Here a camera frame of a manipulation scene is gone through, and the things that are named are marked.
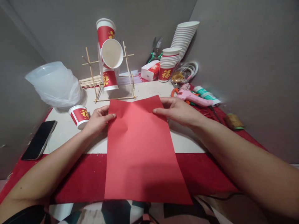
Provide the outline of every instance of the twine spool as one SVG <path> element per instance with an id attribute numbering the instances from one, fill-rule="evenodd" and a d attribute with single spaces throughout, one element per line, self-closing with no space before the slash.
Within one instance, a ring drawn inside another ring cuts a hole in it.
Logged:
<path id="1" fill-rule="evenodd" d="M 229 129 L 233 131 L 240 131 L 244 130 L 244 125 L 242 122 L 239 120 L 237 115 L 235 114 L 227 114 L 225 118 L 223 118 L 226 125 L 229 127 Z"/>

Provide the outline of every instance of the white plastic bag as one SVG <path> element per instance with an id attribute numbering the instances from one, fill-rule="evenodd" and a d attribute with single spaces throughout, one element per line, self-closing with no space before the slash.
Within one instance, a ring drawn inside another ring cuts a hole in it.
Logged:
<path id="1" fill-rule="evenodd" d="M 42 65 L 25 76 L 34 85 L 40 98 L 52 107 L 71 107 L 78 105 L 84 92 L 78 79 L 62 62 Z"/>

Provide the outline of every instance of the phone screen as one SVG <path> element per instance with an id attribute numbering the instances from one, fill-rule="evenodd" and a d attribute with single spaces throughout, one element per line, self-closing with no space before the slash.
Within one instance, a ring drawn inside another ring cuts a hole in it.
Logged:
<path id="1" fill-rule="evenodd" d="M 45 121 L 37 130 L 21 160 L 35 160 L 43 153 L 49 135 L 54 130 L 57 121 Z"/>

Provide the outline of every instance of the patterned clothing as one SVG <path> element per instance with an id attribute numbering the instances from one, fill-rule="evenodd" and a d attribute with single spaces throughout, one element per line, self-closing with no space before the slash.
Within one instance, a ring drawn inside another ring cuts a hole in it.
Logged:
<path id="1" fill-rule="evenodd" d="M 212 208 L 199 197 L 192 198 L 193 205 L 146 203 L 130 200 L 110 200 L 85 206 L 66 217 L 60 224 L 218 224 Z M 58 223 L 42 205 L 26 208 L 10 217 L 4 224 Z"/>

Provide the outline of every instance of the wooden frame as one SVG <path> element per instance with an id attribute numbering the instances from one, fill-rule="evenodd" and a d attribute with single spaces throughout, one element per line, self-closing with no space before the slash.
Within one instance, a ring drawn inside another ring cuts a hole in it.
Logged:
<path id="1" fill-rule="evenodd" d="M 87 47 L 86 47 L 85 49 L 86 49 L 87 59 L 84 56 L 82 56 L 82 58 L 87 63 L 84 63 L 82 65 L 89 65 L 90 74 L 91 74 L 91 78 L 92 78 L 91 87 L 92 86 L 94 87 L 94 91 L 95 91 L 95 94 L 96 94 L 96 99 L 94 100 L 94 103 L 97 103 L 97 102 L 100 102 L 100 101 L 108 101 L 108 100 L 124 100 L 124 99 L 136 99 L 137 98 L 137 96 L 135 95 L 134 77 L 133 77 L 132 72 L 130 70 L 130 62 L 129 62 L 129 56 L 133 56 L 134 54 L 128 54 L 127 48 L 125 46 L 125 42 L 123 41 L 122 43 L 123 43 L 123 46 L 124 46 L 124 53 L 125 53 L 124 58 L 126 58 L 126 64 L 127 64 L 127 69 L 128 69 L 128 75 L 129 75 L 129 81 L 130 81 L 130 88 L 131 88 L 132 96 L 120 97 L 120 98 L 114 98 L 114 99 L 99 100 L 100 92 L 101 92 L 102 87 L 104 87 L 104 84 L 102 83 L 102 80 L 100 79 L 98 90 L 96 90 L 96 84 L 95 84 L 95 81 L 94 81 L 94 76 L 93 76 L 93 71 L 92 71 L 93 67 L 91 66 L 92 64 L 98 63 L 99 61 L 90 62 L 88 50 L 87 50 Z"/>

